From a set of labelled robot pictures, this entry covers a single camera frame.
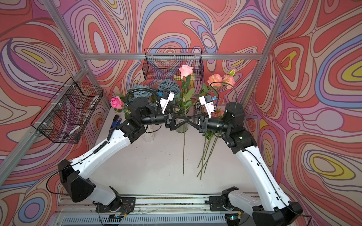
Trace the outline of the clear ribbed glass vase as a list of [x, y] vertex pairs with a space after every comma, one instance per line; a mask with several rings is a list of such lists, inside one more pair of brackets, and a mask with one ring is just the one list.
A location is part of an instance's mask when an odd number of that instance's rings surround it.
[[185, 133], [188, 130], [188, 124], [185, 122], [183, 115], [177, 115], [175, 125], [177, 127], [175, 131], [178, 133]]

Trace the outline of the pink rose stem glass vase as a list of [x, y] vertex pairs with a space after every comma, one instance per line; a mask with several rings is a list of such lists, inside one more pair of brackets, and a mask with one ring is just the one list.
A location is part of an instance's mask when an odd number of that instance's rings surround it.
[[181, 76], [183, 77], [182, 84], [181, 84], [181, 101], [180, 101], [180, 107], [187, 108], [187, 110], [191, 107], [191, 97], [195, 92], [194, 88], [191, 88], [191, 91], [189, 90], [190, 86], [190, 77], [189, 75], [193, 73], [193, 67], [188, 65], [182, 65], [179, 68], [179, 71], [181, 73]]

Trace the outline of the pink peony bunch glass vase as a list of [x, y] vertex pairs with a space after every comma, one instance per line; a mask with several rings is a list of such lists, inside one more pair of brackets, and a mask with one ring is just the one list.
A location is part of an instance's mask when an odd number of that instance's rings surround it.
[[202, 151], [202, 158], [199, 161], [198, 168], [201, 165], [204, 165], [210, 157], [215, 148], [218, 136], [215, 132], [208, 131], [204, 136], [204, 144], [203, 144], [203, 151]]

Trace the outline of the white ribbed ceramic vase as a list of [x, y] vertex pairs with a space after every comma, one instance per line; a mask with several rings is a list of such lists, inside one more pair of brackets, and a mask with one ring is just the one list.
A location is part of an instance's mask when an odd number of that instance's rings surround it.
[[150, 142], [154, 141], [155, 135], [154, 135], [154, 133], [147, 133], [147, 132], [145, 132], [145, 133], [142, 135], [142, 138], [144, 139], [145, 142], [150, 143]]

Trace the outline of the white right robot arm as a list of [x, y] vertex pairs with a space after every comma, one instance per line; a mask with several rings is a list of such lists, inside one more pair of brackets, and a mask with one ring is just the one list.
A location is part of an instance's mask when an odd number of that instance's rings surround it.
[[230, 188], [225, 190], [227, 204], [250, 215], [257, 226], [288, 226], [298, 217], [311, 219], [311, 216], [303, 214], [298, 202], [290, 200], [268, 170], [256, 140], [244, 127], [242, 105], [228, 103], [222, 118], [212, 116], [216, 111], [213, 103], [202, 103], [202, 106], [206, 113], [199, 115], [199, 123], [193, 126], [201, 133], [212, 131], [221, 136], [244, 165], [259, 195], [256, 199], [238, 188]]

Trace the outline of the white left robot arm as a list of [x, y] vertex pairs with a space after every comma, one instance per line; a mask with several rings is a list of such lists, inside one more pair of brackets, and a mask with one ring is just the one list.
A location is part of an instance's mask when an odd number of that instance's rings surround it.
[[125, 100], [131, 111], [127, 120], [112, 128], [106, 139], [85, 154], [58, 164], [60, 182], [73, 202], [90, 200], [109, 212], [121, 211], [124, 203], [120, 194], [111, 186], [106, 188], [92, 182], [90, 177], [93, 172], [146, 133], [148, 125], [165, 125], [174, 131], [189, 122], [186, 115], [175, 114], [177, 106], [172, 104], [173, 93], [170, 91], [131, 89]]

